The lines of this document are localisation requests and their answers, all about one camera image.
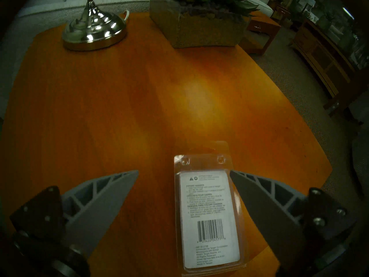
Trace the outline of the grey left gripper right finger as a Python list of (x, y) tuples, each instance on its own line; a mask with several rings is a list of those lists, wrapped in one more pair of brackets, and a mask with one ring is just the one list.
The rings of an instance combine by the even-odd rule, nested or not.
[(280, 263), (278, 272), (331, 272), (346, 255), (355, 215), (328, 193), (307, 195), (285, 183), (231, 170), (230, 178)]

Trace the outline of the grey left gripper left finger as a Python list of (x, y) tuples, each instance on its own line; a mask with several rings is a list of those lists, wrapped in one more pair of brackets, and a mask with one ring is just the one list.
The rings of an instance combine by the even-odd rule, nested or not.
[(77, 245), (89, 257), (105, 235), (139, 176), (127, 171), (85, 181), (60, 194), (49, 186), (10, 215), (17, 232), (65, 246)]

